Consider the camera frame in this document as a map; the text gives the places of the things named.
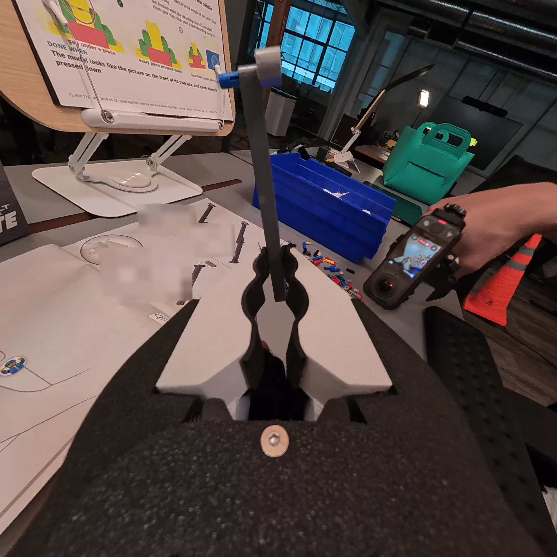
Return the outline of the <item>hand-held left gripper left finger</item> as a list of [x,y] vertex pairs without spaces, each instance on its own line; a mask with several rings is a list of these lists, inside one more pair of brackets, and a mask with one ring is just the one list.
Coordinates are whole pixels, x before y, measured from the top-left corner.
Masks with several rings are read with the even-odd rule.
[[233,419],[247,420],[246,393],[263,374],[256,316],[265,303],[268,275],[268,254],[261,250],[198,301],[157,381],[160,393],[219,399]]

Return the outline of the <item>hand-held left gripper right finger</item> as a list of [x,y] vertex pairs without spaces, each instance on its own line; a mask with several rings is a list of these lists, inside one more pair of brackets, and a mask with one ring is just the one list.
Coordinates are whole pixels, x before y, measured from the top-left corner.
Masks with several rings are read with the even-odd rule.
[[296,413],[315,421],[332,399],[388,392],[393,386],[354,303],[296,248],[283,247],[292,324],[286,376]]

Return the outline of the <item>pile of small lego pieces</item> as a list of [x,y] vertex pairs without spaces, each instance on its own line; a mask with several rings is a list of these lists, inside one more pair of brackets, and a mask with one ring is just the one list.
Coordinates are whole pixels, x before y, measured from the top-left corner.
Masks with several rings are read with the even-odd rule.
[[324,256],[319,249],[313,251],[311,249],[311,241],[309,240],[303,241],[302,253],[315,268],[321,269],[325,276],[331,282],[334,282],[342,291],[348,294],[352,299],[365,304],[362,293],[352,284],[352,274],[354,272],[351,269],[346,270],[349,275],[345,276],[345,272],[338,267],[336,261],[328,256]]

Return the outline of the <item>long grey lego beam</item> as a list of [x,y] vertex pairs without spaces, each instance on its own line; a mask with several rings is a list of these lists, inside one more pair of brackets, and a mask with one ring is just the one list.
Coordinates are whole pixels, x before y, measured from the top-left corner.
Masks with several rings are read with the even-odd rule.
[[238,75],[274,298],[275,302],[282,302],[286,300],[285,278],[263,111],[263,88],[255,64],[240,66]]

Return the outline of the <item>light grey lego connector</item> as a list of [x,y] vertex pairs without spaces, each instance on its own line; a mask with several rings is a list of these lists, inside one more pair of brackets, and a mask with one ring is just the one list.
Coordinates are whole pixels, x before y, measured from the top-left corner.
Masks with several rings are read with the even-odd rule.
[[254,52],[256,73],[263,88],[278,87],[282,82],[281,46],[269,46]]

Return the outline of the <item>lego instruction booklet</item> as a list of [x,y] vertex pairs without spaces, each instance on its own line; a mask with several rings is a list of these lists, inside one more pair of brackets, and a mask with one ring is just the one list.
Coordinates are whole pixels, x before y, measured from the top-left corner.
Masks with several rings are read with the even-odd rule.
[[1,263],[1,532],[61,467],[114,374],[181,309],[102,293],[101,245],[160,238],[134,222]]

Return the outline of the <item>lego set box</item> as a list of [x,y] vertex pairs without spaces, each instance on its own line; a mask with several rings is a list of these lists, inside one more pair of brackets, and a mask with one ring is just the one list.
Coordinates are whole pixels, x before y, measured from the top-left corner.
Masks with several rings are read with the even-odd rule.
[[30,234],[31,229],[1,164],[1,246]]

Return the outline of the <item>person's right hand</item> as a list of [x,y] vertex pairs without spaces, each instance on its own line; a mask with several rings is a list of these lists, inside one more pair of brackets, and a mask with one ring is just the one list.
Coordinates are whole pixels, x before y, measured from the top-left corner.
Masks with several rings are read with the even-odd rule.
[[449,204],[466,212],[462,236],[453,248],[460,266],[456,278],[478,271],[530,232],[532,217],[520,189],[511,186],[507,193],[503,189],[481,191],[443,199],[429,207],[427,214]]

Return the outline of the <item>black tablet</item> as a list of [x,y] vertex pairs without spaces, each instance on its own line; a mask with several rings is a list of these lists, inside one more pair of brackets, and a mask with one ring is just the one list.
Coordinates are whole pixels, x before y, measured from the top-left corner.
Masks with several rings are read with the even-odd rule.
[[408,227],[416,225],[422,215],[427,212],[426,206],[415,203],[414,201],[404,196],[400,196],[399,194],[386,189],[381,185],[376,185],[371,182],[365,182],[365,184],[372,187],[374,190],[393,198],[395,200],[395,206],[392,213],[392,219],[395,219]]

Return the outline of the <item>teal felt bag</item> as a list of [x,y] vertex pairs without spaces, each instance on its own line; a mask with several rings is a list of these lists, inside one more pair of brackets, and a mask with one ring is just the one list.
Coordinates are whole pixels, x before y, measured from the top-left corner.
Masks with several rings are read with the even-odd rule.
[[467,130],[445,122],[406,126],[384,164],[384,185],[421,203],[437,203],[474,157],[471,140]]

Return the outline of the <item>orange traffic cone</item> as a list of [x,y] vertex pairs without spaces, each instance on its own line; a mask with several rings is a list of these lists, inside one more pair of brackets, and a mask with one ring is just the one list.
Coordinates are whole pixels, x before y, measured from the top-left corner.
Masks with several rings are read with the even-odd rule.
[[505,327],[507,307],[541,239],[541,234],[533,234],[477,293],[466,297],[463,309]]

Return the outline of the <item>blue plastic bin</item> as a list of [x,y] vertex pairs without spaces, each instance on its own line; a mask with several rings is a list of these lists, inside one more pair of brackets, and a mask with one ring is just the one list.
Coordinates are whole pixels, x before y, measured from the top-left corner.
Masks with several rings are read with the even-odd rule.
[[[299,153],[270,154],[270,164],[278,223],[353,263],[375,256],[394,210],[393,198]],[[336,198],[324,189],[350,193]]]

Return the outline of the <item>black mesh office chair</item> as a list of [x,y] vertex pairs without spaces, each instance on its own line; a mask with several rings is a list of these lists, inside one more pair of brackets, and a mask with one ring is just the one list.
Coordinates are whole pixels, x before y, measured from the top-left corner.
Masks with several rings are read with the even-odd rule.
[[485,179],[471,193],[535,183],[556,184],[556,171],[530,163],[519,155],[511,157],[501,168]]

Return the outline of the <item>white cabinet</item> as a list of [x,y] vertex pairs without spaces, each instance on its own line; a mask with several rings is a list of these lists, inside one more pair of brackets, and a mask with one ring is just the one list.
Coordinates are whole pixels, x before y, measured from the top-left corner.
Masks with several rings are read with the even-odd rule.
[[297,97],[272,88],[265,113],[267,133],[274,137],[284,137],[295,108]]

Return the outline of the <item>printed instruction sheet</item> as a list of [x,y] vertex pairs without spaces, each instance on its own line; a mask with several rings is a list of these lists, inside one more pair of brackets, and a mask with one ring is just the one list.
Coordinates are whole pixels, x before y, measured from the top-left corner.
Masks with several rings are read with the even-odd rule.
[[15,1],[52,101],[232,122],[220,1]]

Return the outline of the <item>black wall monitor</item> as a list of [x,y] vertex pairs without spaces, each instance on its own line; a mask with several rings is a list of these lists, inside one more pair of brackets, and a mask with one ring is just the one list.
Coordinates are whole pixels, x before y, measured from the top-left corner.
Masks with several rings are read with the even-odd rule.
[[467,130],[471,138],[477,140],[477,144],[469,148],[474,154],[470,165],[485,171],[522,127],[522,123],[507,114],[507,110],[471,96],[459,100],[444,95],[435,107],[431,121]]

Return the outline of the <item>silver air duct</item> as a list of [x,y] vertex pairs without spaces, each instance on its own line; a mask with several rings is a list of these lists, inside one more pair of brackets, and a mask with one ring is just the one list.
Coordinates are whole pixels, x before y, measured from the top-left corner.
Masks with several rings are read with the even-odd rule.
[[556,82],[556,1],[370,1],[414,38]]

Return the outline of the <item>wooden post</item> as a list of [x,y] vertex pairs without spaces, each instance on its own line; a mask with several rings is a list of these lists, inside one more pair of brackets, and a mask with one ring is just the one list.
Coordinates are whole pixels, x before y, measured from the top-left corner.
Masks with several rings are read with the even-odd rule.
[[292,1],[274,1],[266,47],[281,46]]

